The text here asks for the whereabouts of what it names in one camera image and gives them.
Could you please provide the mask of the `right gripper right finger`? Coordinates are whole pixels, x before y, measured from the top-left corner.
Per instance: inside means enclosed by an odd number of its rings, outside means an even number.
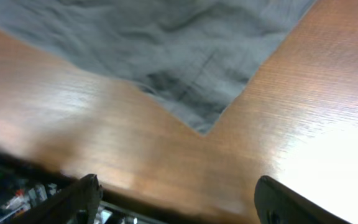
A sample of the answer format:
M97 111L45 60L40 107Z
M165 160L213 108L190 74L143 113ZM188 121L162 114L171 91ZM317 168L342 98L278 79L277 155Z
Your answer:
M254 204L263 224L349 224L267 175L257 181Z

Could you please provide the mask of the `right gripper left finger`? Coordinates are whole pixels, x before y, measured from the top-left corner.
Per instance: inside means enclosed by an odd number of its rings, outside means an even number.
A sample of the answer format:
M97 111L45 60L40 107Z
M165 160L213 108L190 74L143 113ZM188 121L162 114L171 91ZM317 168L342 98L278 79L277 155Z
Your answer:
M10 224L93 224L102 196L97 175L88 174L35 208L13 218Z

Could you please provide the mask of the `grey cargo shorts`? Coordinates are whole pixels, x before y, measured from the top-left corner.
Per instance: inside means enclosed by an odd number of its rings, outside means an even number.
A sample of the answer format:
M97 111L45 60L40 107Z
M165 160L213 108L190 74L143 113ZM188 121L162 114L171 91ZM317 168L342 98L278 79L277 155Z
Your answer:
M207 134L313 0L0 0L0 30Z

